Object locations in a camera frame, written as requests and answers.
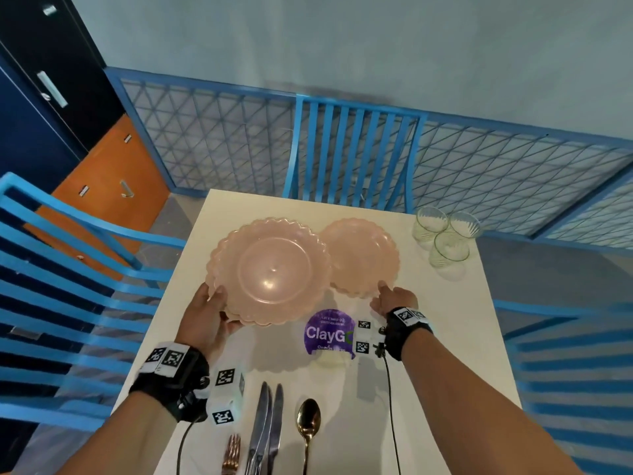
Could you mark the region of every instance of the white wall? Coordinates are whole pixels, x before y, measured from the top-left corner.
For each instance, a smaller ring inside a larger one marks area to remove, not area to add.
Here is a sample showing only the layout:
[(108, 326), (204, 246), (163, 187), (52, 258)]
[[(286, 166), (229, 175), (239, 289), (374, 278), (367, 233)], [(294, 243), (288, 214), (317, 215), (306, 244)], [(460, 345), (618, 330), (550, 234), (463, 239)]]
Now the white wall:
[(633, 138), (633, 0), (73, 0), (110, 66)]

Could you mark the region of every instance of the clear glass cup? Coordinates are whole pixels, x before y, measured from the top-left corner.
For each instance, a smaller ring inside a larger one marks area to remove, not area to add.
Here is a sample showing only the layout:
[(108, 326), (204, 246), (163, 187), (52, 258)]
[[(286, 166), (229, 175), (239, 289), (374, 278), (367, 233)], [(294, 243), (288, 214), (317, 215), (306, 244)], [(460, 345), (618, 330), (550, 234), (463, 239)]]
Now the clear glass cup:
[(474, 215), (465, 211), (451, 213), (448, 219), (451, 229), (464, 238), (474, 239), (484, 232), (481, 222)]
[(469, 255), (470, 248), (461, 235), (455, 232), (442, 232), (433, 241), (429, 263), (439, 269), (454, 262), (463, 262)]
[(413, 238), (418, 243), (430, 242), (438, 233), (448, 228), (448, 216), (434, 206), (423, 206), (415, 214)]

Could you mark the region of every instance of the hand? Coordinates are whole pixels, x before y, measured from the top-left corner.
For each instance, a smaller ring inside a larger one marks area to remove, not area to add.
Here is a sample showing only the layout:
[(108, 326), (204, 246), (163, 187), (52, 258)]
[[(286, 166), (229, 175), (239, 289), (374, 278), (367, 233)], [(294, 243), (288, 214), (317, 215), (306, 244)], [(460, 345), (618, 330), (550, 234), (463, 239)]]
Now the hand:
[(378, 291), (380, 294), (374, 298), (369, 306), (372, 310), (386, 317), (394, 308), (399, 306), (407, 306), (408, 308), (418, 308), (418, 298), (413, 292), (404, 288), (395, 287), (391, 290), (382, 280), (378, 282)]
[(176, 334), (176, 343), (200, 350), (209, 366), (220, 358), (228, 337), (243, 326), (241, 322), (227, 320), (222, 311), (225, 306), (226, 289), (218, 287), (209, 298), (209, 286), (203, 283), (185, 310)]

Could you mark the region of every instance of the cutlery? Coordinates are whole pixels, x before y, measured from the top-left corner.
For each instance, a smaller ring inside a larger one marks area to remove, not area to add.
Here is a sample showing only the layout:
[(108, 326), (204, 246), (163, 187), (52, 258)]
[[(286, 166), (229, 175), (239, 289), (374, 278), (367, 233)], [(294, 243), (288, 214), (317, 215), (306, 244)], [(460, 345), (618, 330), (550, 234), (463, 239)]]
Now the cutlery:
[(268, 388), (268, 407), (266, 407), (266, 421), (264, 422), (264, 431), (261, 433), (261, 438), (259, 439), (257, 450), (255, 452), (255, 475), (259, 475), (259, 473), (261, 472), (261, 463), (264, 460), (264, 453), (268, 444), (268, 437), (270, 436), (270, 424), (273, 419), (273, 392), (270, 390), (269, 386), (266, 385), (266, 387)]
[(228, 438), (224, 461), (222, 462), (222, 475), (235, 475), (239, 467), (239, 452), (242, 439), (237, 433)]
[(259, 401), (257, 402), (257, 411), (255, 412), (255, 422), (253, 423), (253, 433), (251, 434), (251, 441), (248, 447), (248, 458), (246, 459), (246, 475), (250, 475), (253, 468), (253, 461), (257, 452), (257, 446), (259, 445), (259, 439), (261, 439), (264, 433), (264, 425), (266, 424), (266, 414), (268, 412), (268, 406), (270, 405), (270, 389), (266, 382), (261, 384), (261, 391), (259, 392)]
[(281, 421), (284, 413), (284, 388), (281, 383), (275, 390), (272, 423), (270, 424), (270, 440), (268, 442), (268, 475), (273, 474), (275, 457), (279, 453), (279, 438), (281, 435)]
[(297, 430), (306, 442), (306, 456), (303, 461), (303, 475), (308, 473), (308, 448), (312, 437), (321, 427), (321, 410), (318, 403), (312, 398), (307, 399), (299, 407), (297, 413)]

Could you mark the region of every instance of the black wrist strap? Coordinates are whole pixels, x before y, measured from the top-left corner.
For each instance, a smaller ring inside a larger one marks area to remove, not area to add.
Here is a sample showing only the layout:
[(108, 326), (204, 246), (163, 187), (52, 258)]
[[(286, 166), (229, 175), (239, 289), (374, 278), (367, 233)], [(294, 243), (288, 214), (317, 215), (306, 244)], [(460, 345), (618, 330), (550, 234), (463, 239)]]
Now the black wrist strap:
[(172, 344), (154, 349), (130, 393), (142, 391), (158, 400), (177, 422), (202, 422), (207, 418), (207, 398), (200, 398), (200, 391), (209, 383), (209, 363), (202, 352)]
[(399, 306), (387, 314), (385, 348), (396, 360), (402, 360), (402, 347), (411, 333), (425, 329), (433, 333), (428, 319), (414, 308)]

